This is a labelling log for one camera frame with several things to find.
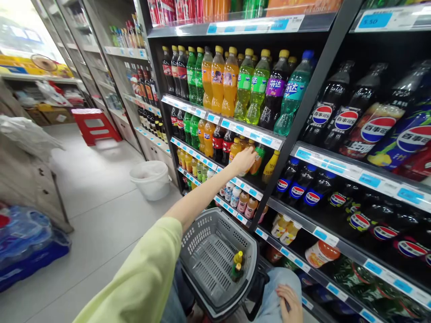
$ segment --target jeans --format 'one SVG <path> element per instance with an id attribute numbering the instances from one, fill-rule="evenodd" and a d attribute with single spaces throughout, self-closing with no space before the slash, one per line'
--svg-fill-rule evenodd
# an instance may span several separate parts
<path id="1" fill-rule="evenodd" d="M 268 272 L 269 282 L 265 285 L 262 306 L 253 322 L 256 323 L 282 323 L 280 298 L 275 292 L 279 284 L 290 286 L 302 303 L 301 282 L 298 276 L 287 268 L 273 268 Z M 187 287 L 181 273 L 181 265 L 177 262 L 174 281 L 169 298 L 166 302 L 162 323 L 185 323 L 185 312 L 194 303 L 194 296 Z"/>

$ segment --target shopping basket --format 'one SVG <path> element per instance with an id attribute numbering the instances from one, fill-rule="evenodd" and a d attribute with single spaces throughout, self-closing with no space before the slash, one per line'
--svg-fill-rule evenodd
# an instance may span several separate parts
<path id="1" fill-rule="evenodd" d="M 233 282 L 233 257 L 240 250 L 244 272 Z M 257 241 L 219 208 L 202 212 L 183 235 L 180 260 L 186 281 L 212 321 L 226 319 L 240 305 L 247 318 L 254 320 L 269 281 L 258 271 L 258 259 Z M 248 295 L 252 287 L 253 295 Z M 247 296 L 255 301 L 251 312 L 244 304 Z"/>

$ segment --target red plastic stool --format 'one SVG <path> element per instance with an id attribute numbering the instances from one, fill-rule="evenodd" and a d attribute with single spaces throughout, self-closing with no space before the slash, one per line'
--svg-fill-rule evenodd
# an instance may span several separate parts
<path id="1" fill-rule="evenodd" d="M 96 145 L 96 139 L 101 138 L 114 138 L 116 141 L 122 141 L 118 132 L 112 127 L 108 118 L 104 115 L 100 109 L 72 109 L 73 117 L 81 130 L 81 135 L 84 138 L 87 146 Z M 103 126 L 100 127 L 88 127 L 85 120 L 99 119 L 102 121 Z M 93 131 L 107 130 L 107 133 L 94 135 Z"/>

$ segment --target light green shirt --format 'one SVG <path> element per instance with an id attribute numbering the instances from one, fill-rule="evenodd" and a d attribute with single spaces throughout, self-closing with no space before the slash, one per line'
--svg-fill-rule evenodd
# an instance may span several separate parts
<path id="1" fill-rule="evenodd" d="M 181 249 L 181 223 L 159 219 L 74 323 L 160 322 Z"/>

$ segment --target white bucket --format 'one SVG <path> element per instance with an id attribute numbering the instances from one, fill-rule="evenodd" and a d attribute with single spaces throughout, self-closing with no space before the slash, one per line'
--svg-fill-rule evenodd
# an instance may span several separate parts
<path id="1" fill-rule="evenodd" d="M 130 180 L 149 201 L 164 198 L 170 190 L 171 179 L 167 165 L 162 161 L 145 161 L 132 168 Z"/>

